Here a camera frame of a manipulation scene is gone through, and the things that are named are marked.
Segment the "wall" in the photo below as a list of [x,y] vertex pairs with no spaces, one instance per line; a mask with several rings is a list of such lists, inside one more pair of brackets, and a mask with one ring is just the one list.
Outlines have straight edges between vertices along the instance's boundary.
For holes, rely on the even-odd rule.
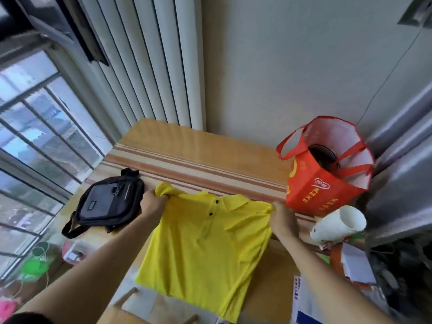
[[[396,25],[411,1],[202,0],[208,131],[274,147],[320,114],[356,123],[419,31]],[[365,137],[432,81],[431,32],[371,103]]]

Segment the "table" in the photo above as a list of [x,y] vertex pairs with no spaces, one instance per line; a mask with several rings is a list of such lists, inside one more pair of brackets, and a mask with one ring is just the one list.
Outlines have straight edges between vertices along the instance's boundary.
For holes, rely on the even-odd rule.
[[[138,169],[146,189],[167,181],[188,192],[226,196],[242,194],[253,200],[285,201],[290,161],[278,159],[274,149],[226,136],[192,130],[153,119],[141,119],[105,156],[62,208],[53,228],[60,231],[76,209],[80,196],[94,182]],[[297,215],[301,238],[317,250],[309,236],[315,218]],[[98,248],[112,239],[103,228],[91,228],[77,239]],[[132,266],[139,267],[150,238]],[[288,323],[293,276],[299,271],[280,242],[271,239],[246,295],[241,316],[269,323]]]

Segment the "black sleeve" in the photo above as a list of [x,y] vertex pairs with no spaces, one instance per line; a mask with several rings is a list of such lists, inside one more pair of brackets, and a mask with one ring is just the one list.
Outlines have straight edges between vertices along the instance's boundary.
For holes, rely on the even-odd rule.
[[19,313],[9,317],[3,324],[54,324],[41,314]]

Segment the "black bag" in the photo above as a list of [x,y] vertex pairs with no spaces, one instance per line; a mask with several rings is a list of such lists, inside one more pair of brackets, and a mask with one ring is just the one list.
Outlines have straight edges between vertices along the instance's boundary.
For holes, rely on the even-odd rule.
[[[105,226],[107,233],[133,221],[140,210],[144,182],[139,171],[122,169],[121,176],[110,177],[91,185],[81,196],[78,207],[61,233],[76,238],[91,226]],[[73,220],[80,226],[70,230]]]

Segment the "person's left hand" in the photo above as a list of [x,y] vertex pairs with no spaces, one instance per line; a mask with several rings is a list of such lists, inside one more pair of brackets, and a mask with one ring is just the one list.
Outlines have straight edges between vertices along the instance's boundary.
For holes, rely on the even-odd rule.
[[165,210],[168,196],[156,196],[155,190],[144,193],[141,201],[141,216],[146,218],[154,227],[159,225],[162,213]]

